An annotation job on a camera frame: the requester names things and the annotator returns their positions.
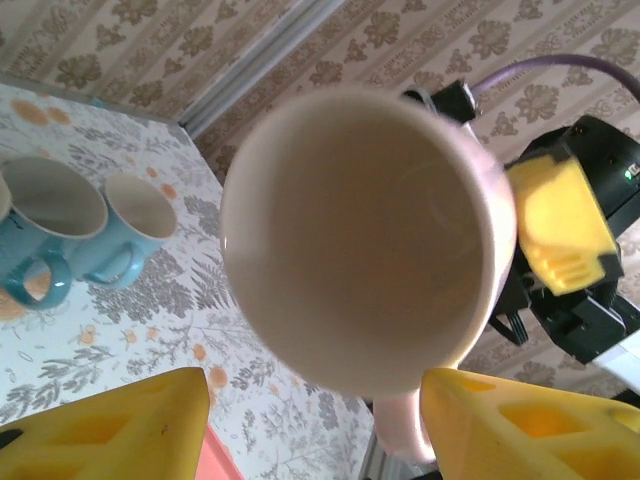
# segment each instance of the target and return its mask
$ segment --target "table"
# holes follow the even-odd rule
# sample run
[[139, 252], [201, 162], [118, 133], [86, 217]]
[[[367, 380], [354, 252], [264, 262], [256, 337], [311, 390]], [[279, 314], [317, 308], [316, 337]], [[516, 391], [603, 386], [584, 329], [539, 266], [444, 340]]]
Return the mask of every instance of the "table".
[[20, 154], [68, 162], [95, 185], [135, 173], [172, 201], [180, 225], [129, 289], [76, 282], [46, 312], [0, 296], [0, 424], [199, 366], [209, 422], [245, 478], [357, 477], [369, 411], [305, 382], [247, 325], [222, 268], [222, 188], [181, 128], [0, 85], [0, 156]]

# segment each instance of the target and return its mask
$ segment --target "white mug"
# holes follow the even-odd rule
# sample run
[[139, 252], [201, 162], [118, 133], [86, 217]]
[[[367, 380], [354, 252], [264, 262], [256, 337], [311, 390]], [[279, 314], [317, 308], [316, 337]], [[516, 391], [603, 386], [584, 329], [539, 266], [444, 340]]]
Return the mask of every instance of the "white mug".
[[376, 424], [396, 421], [389, 449], [424, 457], [421, 376], [469, 352], [513, 257], [501, 165], [414, 102], [324, 90], [251, 132], [221, 224], [229, 282], [266, 345], [311, 381], [374, 398]]

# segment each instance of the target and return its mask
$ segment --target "purple cable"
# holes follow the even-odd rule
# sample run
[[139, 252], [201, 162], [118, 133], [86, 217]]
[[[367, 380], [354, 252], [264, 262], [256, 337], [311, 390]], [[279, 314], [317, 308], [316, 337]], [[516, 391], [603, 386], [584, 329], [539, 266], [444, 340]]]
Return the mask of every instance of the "purple cable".
[[492, 73], [488, 77], [480, 80], [473, 87], [471, 93], [474, 97], [478, 97], [482, 92], [490, 89], [494, 85], [504, 80], [514, 77], [515, 75], [535, 67], [550, 67], [552, 65], [576, 65], [586, 67], [593, 70], [599, 70], [602, 73], [615, 78], [624, 85], [631, 94], [640, 102], [640, 81], [624, 68], [614, 65], [606, 60], [587, 55], [577, 55], [572, 53], [562, 53], [558, 55], [543, 55], [541, 57], [530, 58], [521, 62], [512, 63], [497, 72]]

